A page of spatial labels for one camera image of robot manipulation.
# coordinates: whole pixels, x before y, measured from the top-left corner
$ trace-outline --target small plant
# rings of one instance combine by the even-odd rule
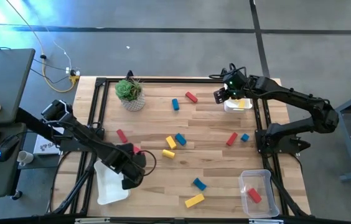
[[[139,94],[142,91],[141,84],[134,80],[120,80],[115,86],[116,95],[121,100],[133,101],[137,100]]]

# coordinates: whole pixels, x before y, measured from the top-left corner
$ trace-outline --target red wooden block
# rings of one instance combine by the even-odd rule
[[[238,136],[237,133],[233,133],[233,134],[231,135],[231,137],[228,139],[227,145],[231,146],[232,143],[235,141],[235,139],[236,139],[237,136]]]
[[[126,143],[127,142],[127,138],[124,135],[123,131],[119,129],[116,132],[118,133],[118,136],[121,139],[121,142]]]
[[[248,195],[255,203],[259,203],[261,201],[261,197],[255,189],[249,189]]]
[[[185,94],[190,100],[192,100],[194,103],[198,102],[198,98],[196,98],[192,93],[187,92]]]
[[[140,151],[140,149],[137,146],[134,146],[133,151],[134,154],[137,154]]]

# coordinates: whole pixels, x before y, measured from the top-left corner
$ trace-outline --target wooden table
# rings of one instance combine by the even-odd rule
[[[83,124],[87,123],[95,79],[81,77],[78,84],[73,112]],[[143,83],[146,104],[141,111],[129,112],[121,106],[112,83],[103,123],[105,141],[119,144],[116,130],[122,129],[129,142],[154,153],[157,167],[138,188],[131,190],[129,198],[109,205],[97,204],[98,188],[94,179],[88,216],[248,217],[242,209],[238,177],[244,170],[263,168],[254,141],[255,115],[253,110],[242,114],[224,112],[223,105],[216,105],[213,98],[213,92],[220,87],[221,84],[214,83]],[[194,104],[185,97],[187,91],[199,99],[198,103]],[[173,98],[179,101],[179,111],[172,109]],[[284,103],[269,100],[268,104],[274,123],[289,122]],[[233,132],[239,134],[238,139],[232,146],[227,146],[225,143]],[[177,133],[185,135],[187,144],[185,147],[177,146],[174,159],[162,157],[161,151],[169,148],[165,138]],[[239,140],[243,133],[250,136],[248,142]],[[75,183],[79,159],[79,152],[71,153],[59,170],[53,199],[55,208]],[[288,154],[280,154],[279,163],[286,190],[306,213],[310,213],[299,164]],[[147,155],[146,170],[150,170],[152,165],[153,160]],[[208,186],[203,192],[205,200],[186,208],[185,200],[201,193],[192,185],[196,177]],[[281,210],[276,188],[274,195]]]

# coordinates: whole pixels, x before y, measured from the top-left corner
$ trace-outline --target white cable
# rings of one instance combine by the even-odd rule
[[[29,23],[23,18],[23,16],[18,12],[18,10],[16,10],[16,8],[11,4],[11,2],[9,2],[8,0],[6,0],[8,2],[8,4],[16,11],[16,13],[19,15],[19,17],[21,17],[21,19],[26,23],[26,25],[29,27],[29,29],[33,32],[33,34],[36,36],[36,39],[39,41],[40,44],[40,48],[41,48],[41,54],[44,54],[43,51],[43,45],[41,44],[41,40],[40,38],[37,36],[37,34],[34,32],[33,28],[29,25]]]
[[[41,48],[41,54],[42,55],[44,55],[44,50],[43,50],[43,45],[42,45],[42,43],[41,43],[41,40],[40,40],[40,38],[37,36],[37,34],[34,32],[34,30],[33,30],[33,28],[29,25],[29,23],[23,18],[23,16],[18,12],[18,10],[16,10],[16,8],[11,4],[11,2],[9,2],[8,0],[6,0],[7,1],[7,3],[16,11],[16,13],[19,15],[19,17],[21,17],[21,19],[27,24],[27,26],[29,27],[29,29],[33,32],[33,34],[36,36],[36,39],[39,41],[39,44],[40,44],[40,48]],[[71,79],[70,80],[70,82],[71,82],[71,87],[69,88],[69,89],[67,89],[67,90],[58,90],[58,89],[56,89],[54,86],[52,86],[50,83],[49,83],[49,81],[48,81],[48,79],[47,79],[47,77],[46,77],[46,75],[45,75],[45,60],[44,60],[44,58],[42,58],[42,61],[43,61],[43,64],[42,64],[42,73],[43,73],[43,77],[44,77],[44,80],[45,80],[45,82],[48,84],[48,86],[51,88],[51,89],[53,89],[53,90],[55,90],[55,91],[57,91],[57,92],[59,92],[59,93],[66,93],[66,92],[68,92],[68,91],[70,91],[70,90],[72,90],[73,89],[73,87],[75,86],[75,84],[76,84],[76,82],[77,82],[77,80],[75,80],[75,79]]]
[[[53,42],[58,48],[60,48],[61,50],[63,50],[63,54],[66,55],[66,57],[68,57],[68,59],[69,59],[69,70],[71,70],[71,69],[72,69],[72,60],[70,59],[70,57],[69,57],[68,54],[66,53],[66,50],[63,49],[61,46],[59,46],[59,45],[56,43],[56,41],[55,41],[53,35],[51,34],[51,32],[49,31],[49,29],[48,29],[45,25],[43,25],[43,23],[41,22],[38,13],[36,13],[36,17],[37,17],[37,20],[39,20],[41,26],[44,26],[44,28],[45,28],[45,29],[47,30],[47,32],[50,34],[50,37],[51,37],[51,39],[52,39],[52,42]]]

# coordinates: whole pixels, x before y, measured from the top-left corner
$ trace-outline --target blue wooden block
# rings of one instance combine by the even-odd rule
[[[187,140],[184,139],[184,137],[182,137],[182,135],[180,133],[175,135],[175,139],[182,145],[184,146],[187,143]]]
[[[178,105],[178,100],[177,99],[173,99],[172,102],[173,102],[174,110],[179,110],[180,106]]]
[[[206,185],[204,183],[202,183],[202,181],[199,180],[199,178],[196,178],[194,180],[194,184],[196,185],[196,187],[198,187],[200,190],[205,190],[206,189]]]
[[[242,135],[242,138],[240,138],[242,141],[244,141],[244,142],[247,142],[247,140],[249,139],[249,135],[247,135],[247,134],[243,134]]]

